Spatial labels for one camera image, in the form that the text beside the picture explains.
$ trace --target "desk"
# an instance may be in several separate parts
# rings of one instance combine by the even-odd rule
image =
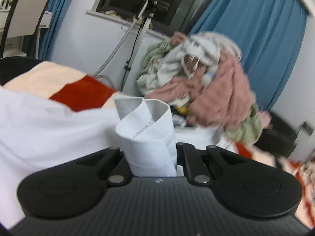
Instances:
[[[3,32],[5,22],[7,20],[7,15],[9,13],[9,9],[7,10],[0,10],[0,32]],[[49,28],[51,19],[53,17],[52,12],[45,11],[43,18],[39,24],[39,29],[37,33],[37,38],[36,38],[36,52],[35,52],[35,57],[38,58],[38,49],[39,49],[39,37],[40,37],[40,29],[42,28]]]

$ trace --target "blue curtain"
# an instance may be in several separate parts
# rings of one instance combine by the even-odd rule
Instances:
[[[48,4],[48,11],[53,12],[53,18],[50,26],[41,37],[39,59],[48,60],[53,42],[56,38],[58,30],[62,24],[62,20],[65,17],[67,9],[72,0],[50,0]]]
[[[296,62],[307,14],[300,0],[212,0],[190,34],[215,31],[235,41],[257,103],[270,109]]]

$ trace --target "green garment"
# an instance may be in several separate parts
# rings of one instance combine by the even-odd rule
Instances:
[[[264,129],[259,117],[260,110],[257,104],[251,107],[250,115],[243,121],[237,129],[226,131],[227,136],[235,142],[245,145],[253,145],[257,142]]]
[[[141,73],[146,74],[150,68],[154,68],[157,72],[160,62],[172,48],[170,40],[150,45],[142,62]]]

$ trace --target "pink blanket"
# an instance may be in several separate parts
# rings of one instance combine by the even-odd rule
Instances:
[[[201,84],[205,70],[205,66],[198,67],[190,80],[174,77],[145,97],[171,102],[189,95],[191,104],[186,120],[190,124],[222,126],[227,130],[238,127],[255,102],[241,64],[231,53],[222,50],[215,79],[207,87]]]

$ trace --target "window sill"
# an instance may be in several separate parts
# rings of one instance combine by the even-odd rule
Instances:
[[[92,16],[96,16],[96,17],[99,17],[99,18],[108,19],[108,20],[111,20],[111,21],[114,21],[114,22],[117,22],[117,23],[121,23],[122,25],[131,26],[131,22],[129,22],[129,21],[127,21],[127,20],[120,19],[120,18],[118,18],[118,17],[113,17],[113,16],[105,15],[105,14],[100,13],[100,12],[87,10],[87,11],[86,11],[86,14],[89,14],[89,15],[92,15]],[[170,38],[170,37],[168,37],[168,36],[165,35],[165,34],[161,34],[161,33],[157,32],[157,31],[154,31],[154,30],[151,30],[151,29],[148,29],[146,33],[149,34],[149,35],[151,35],[151,36],[160,38],[160,39],[169,39],[169,38]]]

